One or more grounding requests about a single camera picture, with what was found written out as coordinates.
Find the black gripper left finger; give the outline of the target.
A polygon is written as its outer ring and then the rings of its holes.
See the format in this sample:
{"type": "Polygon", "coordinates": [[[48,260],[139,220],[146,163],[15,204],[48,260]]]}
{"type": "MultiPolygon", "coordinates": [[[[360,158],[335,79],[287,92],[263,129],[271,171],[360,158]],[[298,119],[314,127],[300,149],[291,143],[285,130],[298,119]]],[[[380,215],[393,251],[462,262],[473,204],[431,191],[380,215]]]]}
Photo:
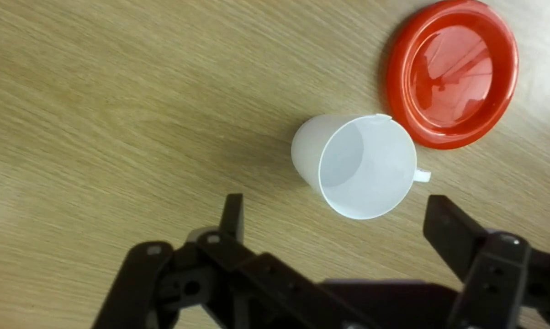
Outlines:
{"type": "Polygon", "coordinates": [[[243,196],[229,194],[225,200],[219,233],[236,242],[243,242],[243,196]]]}

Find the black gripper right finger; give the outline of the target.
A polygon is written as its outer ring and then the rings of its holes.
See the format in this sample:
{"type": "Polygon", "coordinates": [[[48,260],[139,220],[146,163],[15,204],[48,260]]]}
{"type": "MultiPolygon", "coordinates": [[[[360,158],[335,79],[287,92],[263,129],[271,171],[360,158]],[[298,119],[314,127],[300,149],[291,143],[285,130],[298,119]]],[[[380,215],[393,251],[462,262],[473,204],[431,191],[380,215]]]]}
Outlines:
{"type": "Polygon", "coordinates": [[[446,196],[430,196],[422,235],[459,280],[464,280],[488,231],[446,196]]]}

